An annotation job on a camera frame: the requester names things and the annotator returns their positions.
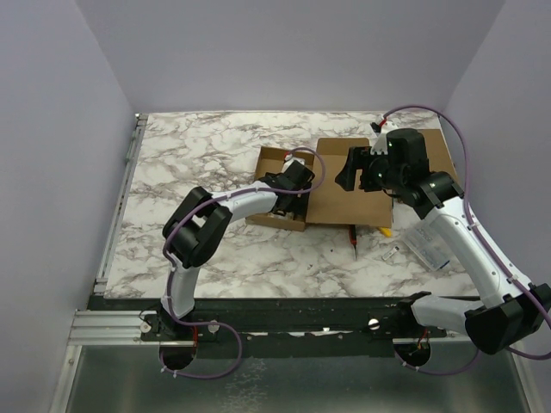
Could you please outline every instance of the red screwdriver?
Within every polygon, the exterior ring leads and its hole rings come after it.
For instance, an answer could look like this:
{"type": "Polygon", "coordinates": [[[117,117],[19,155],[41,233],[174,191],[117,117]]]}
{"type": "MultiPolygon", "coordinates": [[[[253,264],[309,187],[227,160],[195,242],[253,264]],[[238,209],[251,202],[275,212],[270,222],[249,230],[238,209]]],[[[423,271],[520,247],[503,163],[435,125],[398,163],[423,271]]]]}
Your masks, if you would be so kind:
{"type": "Polygon", "coordinates": [[[352,244],[352,247],[354,248],[354,261],[358,257],[358,251],[356,245],[358,244],[356,239],[356,226],[355,225],[348,225],[348,236],[350,239],[350,243],[352,244]]]}

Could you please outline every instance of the table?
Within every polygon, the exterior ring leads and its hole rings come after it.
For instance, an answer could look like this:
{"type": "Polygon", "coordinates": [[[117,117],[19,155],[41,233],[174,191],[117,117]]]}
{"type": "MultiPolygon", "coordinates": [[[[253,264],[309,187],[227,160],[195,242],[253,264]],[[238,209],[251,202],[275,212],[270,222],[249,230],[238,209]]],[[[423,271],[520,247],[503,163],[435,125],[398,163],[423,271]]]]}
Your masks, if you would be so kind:
{"type": "MultiPolygon", "coordinates": [[[[216,112],[150,114],[115,244],[105,297],[159,298],[169,263],[161,235],[166,220],[188,191],[203,186],[224,191],[251,183],[262,145],[315,148],[318,138],[374,139],[369,123],[381,112],[216,112]]],[[[393,115],[400,127],[439,128],[435,115],[393,115]]],[[[353,259],[344,227],[310,225],[293,232],[230,225],[213,258],[203,267],[196,297],[321,298],[477,295],[456,260],[429,272],[407,248],[381,257],[404,230],[418,222],[407,206],[394,208],[393,237],[358,229],[353,259]]]]}

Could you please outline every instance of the brown cardboard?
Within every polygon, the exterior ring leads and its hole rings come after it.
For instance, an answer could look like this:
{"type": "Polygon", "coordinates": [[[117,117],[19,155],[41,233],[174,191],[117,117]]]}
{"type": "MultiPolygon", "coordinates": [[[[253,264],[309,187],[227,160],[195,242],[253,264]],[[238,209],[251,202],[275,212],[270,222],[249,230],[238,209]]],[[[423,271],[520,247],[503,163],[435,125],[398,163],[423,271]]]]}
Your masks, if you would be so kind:
{"type": "MultiPolygon", "coordinates": [[[[448,146],[442,133],[437,129],[419,130],[425,139],[430,170],[443,170],[457,180],[455,169],[449,157],[448,146]]],[[[367,146],[365,138],[321,138],[316,151],[325,161],[324,183],[310,193],[306,217],[280,219],[269,214],[258,214],[247,219],[254,224],[282,228],[291,231],[304,231],[306,224],[326,225],[370,225],[390,227],[392,225],[392,200],[382,192],[345,192],[335,183],[335,176],[342,170],[351,146],[367,146]]],[[[283,158],[287,150],[263,146],[258,155],[255,179],[266,172],[278,173],[282,170],[283,158]]],[[[314,182],[321,176],[321,165],[317,158],[307,152],[299,152],[306,160],[306,166],[316,174],[314,182]]],[[[359,171],[356,187],[359,186],[359,171]]]]}

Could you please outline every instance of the gray floor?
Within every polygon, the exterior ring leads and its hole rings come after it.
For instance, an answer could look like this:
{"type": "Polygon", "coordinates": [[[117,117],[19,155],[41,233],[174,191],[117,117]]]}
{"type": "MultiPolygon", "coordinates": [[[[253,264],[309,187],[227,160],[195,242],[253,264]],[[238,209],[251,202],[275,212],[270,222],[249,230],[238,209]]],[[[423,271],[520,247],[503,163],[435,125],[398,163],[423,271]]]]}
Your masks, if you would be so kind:
{"type": "MultiPolygon", "coordinates": [[[[429,365],[446,370],[468,361],[467,342],[433,343],[429,365]]],[[[429,377],[394,359],[369,357],[246,359],[215,381],[173,379],[160,373],[155,348],[86,348],[70,412],[423,412],[528,411],[511,356],[483,356],[471,371],[429,377]]],[[[213,372],[223,360],[190,368],[213,372]]]]}

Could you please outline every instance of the open cardboard box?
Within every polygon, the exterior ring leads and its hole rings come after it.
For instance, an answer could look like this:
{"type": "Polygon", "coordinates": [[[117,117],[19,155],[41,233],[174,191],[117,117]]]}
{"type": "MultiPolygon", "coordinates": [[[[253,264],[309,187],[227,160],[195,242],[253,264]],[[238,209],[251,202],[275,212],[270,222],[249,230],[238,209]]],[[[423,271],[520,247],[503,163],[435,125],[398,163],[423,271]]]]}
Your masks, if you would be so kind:
{"type": "MultiPolygon", "coordinates": [[[[419,130],[429,157],[430,170],[443,170],[457,180],[454,165],[449,156],[448,146],[438,129],[419,130]]],[[[321,138],[316,151],[325,161],[325,181],[309,195],[306,216],[295,215],[294,219],[275,217],[271,214],[250,216],[248,223],[282,228],[291,231],[304,231],[306,224],[325,225],[370,225],[390,228],[393,222],[392,200],[382,192],[345,192],[335,183],[335,176],[343,169],[351,146],[367,146],[365,138],[321,138]]],[[[281,172],[283,158],[287,150],[263,146],[258,155],[255,179],[267,172],[281,172]]],[[[311,153],[297,152],[297,157],[305,159],[306,166],[316,174],[314,183],[321,176],[319,160],[311,153]]],[[[360,184],[360,171],[356,176],[356,188],[360,184]]]]}

